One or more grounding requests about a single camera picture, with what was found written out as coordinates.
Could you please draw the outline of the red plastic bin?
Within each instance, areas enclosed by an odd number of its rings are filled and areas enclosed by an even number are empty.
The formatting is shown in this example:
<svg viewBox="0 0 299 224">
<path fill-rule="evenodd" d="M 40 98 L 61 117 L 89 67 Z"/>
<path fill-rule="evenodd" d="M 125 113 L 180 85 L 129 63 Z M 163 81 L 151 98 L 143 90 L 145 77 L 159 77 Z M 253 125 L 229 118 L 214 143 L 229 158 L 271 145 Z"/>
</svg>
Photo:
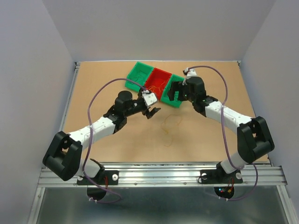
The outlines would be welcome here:
<svg viewBox="0 0 299 224">
<path fill-rule="evenodd" d="M 155 93 L 157 99 L 160 100 L 171 76 L 172 74 L 167 71 L 154 68 L 145 82 L 145 87 Z"/>
</svg>

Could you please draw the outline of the green plastic bin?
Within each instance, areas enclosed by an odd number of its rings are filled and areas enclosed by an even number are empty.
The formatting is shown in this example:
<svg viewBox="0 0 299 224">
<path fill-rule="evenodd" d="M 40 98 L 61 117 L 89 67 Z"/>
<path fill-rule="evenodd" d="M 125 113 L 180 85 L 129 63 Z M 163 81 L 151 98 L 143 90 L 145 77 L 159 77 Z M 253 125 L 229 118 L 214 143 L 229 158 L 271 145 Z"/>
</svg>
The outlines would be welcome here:
<svg viewBox="0 0 299 224">
<path fill-rule="evenodd" d="M 144 86 L 147 78 L 152 73 L 153 69 L 153 66 L 144 64 L 142 62 L 137 62 L 127 75 L 127 79 Z M 138 92 L 140 90 L 140 87 L 138 85 L 129 81 L 125 82 L 125 87 L 135 92 Z"/>
<path fill-rule="evenodd" d="M 162 96 L 161 96 L 160 101 L 161 101 L 162 103 L 168 104 L 168 105 L 170 105 L 170 106 L 172 106 L 172 107 L 179 108 L 180 105 L 182 104 L 182 101 L 179 101 L 179 100 L 178 100 L 178 94 L 179 94 L 179 91 L 176 91 L 176 92 L 175 92 L 175 94 L 174 94 L 174 100 L 173 100 L 173 101 L 170 101 L 170 100 L 169 100 L 169 97 L 168 97 L 167 93 L 168 93 L 168 91 L 169 91 L 170 88 L 171 88 L 171 83 L 172 83 L 172 82 L 183 81 L 183 80 L 184 80 L 183 77 L 180 77 L 180 76 L 177 76 L 177 75 L 175 75 L 175 74 L 172 74 L 172 76 L 170 77 L 170 79 L 169 79 L 167 85 L 166 85 L 165 88 L 164 88 L 164 91 L 163 91 L 163 93 L 162 93 Z"/>
</svg>

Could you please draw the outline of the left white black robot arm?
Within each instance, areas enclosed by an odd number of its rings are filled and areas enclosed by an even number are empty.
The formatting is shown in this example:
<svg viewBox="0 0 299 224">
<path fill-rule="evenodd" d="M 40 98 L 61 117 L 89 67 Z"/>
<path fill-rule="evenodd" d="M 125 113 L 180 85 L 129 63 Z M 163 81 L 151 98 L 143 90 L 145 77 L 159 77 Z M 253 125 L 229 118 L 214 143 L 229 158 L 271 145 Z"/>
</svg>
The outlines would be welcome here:
<svg viewBox="0 0 299 224">
<path fill-rule="evenodd" d="M 56 133 L 43 158 L 43 165 L 63 181 L 77 175 L 88 177 L 94 184 L 101 183 L 104 166 L 94 159 L 83 160 L 82 151 L 90 151 L 93 143 L 117 133 L 126 125 L 129 116 L 141 113 L 148 119 L 152 118 L 159 111 L 156 107 L 151 109 L 157 102 L 155 93 L 151 91 L 139 92 L 137 99 L 133 99 L 129 91 L 119 92 L 114 104 L 97 121 L 77 131 Z"/>
</svg>

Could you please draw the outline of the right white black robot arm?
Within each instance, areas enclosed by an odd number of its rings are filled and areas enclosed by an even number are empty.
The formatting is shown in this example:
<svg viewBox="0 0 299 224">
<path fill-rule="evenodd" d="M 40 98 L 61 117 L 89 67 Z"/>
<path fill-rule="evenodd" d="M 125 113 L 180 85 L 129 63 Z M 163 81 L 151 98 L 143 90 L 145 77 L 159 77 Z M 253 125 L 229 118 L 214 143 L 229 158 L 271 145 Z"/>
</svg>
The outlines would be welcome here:
<svg viewBox="0 0 299 224">
<path fill-rule="evenodd" d="M 263 117 L 242 115 L 207 95 L 200 77 L 172 82 L 167 95 L 171 101 L 177 99 L 191 102 L 196 112 L 218 121 L 222 130 L 228 128 L 237 136 L 237 152 L 219 162 L 216 169 L 202 171 L 199 176 L 199 182 L 202 184 L 226 183 L 235 177 L 243 166 L 255 162 L 275 147 Z"/>
</svg>

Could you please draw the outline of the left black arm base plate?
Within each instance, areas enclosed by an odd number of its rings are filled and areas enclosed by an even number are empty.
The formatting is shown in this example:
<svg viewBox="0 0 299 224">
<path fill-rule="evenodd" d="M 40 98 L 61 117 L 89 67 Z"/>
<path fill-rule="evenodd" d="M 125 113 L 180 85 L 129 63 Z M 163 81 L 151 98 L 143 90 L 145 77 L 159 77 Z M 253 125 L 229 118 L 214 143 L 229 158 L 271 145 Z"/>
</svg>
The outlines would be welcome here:
<svg viewBox="0 0 299 224">
<path fill-rule="evenodd" d="M 97 183 L 98 185 L 105 185 L 105 186 L 118 185 L 119 171 L 118 170 L 99 171 L 95 177 L 91 177 L 90 179 L 95 183 Z M 92 185 L 92 183 L 86 177 L 83 176 L 82 178 L 77 179 L 77 185 L 87 186 L 87 185 Z"/>
</svg>

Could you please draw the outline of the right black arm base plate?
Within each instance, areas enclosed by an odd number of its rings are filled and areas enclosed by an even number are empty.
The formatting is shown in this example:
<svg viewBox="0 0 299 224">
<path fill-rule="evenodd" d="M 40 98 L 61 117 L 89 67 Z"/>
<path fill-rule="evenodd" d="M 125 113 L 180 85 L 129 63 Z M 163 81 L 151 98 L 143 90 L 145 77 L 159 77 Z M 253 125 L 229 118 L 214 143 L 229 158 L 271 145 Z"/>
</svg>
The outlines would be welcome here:
<svg viewBox="0 0 299 224">
<path fill-rule="evenodd" d="M 242 174 L 240 170 L 227 174 L 225 171 L 216 169 L 203 169 L 199 171 L 200 175 L 198 182 L 202 184 L 234 184 L 243 183 Z"/>
</svg>

